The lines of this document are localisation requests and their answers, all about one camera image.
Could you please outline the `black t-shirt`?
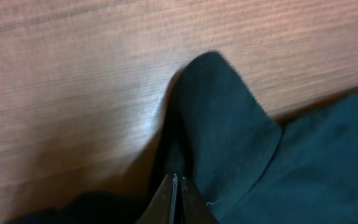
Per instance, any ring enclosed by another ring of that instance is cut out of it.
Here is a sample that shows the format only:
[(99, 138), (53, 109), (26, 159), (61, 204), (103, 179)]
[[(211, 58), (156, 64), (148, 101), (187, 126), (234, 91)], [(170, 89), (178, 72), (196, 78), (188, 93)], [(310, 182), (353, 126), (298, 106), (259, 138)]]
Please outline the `black t-shirt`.
[(193, 181), (218, 223), (358, 223), (358, 90), (278, 124), (217, 52), (171, 86), (147, 199), (88, 192), (16, 223), (136, 223), (167, 174)]

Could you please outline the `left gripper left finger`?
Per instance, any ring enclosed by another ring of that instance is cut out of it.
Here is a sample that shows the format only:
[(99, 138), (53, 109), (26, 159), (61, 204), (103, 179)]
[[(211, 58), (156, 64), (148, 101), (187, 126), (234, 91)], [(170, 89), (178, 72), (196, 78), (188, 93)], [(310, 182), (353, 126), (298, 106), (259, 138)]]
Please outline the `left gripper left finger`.
[(177, 190), (177, 175), (167, 174), (135, 224), (174, 224)]

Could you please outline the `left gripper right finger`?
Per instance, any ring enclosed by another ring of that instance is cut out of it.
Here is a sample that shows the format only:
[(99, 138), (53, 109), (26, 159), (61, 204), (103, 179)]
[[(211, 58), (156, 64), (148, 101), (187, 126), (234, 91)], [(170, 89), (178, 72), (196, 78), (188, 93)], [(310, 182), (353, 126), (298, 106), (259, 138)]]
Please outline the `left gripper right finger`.
[(193, 181), (183, 177), (180, 183), (184, 223), (218, 224)]

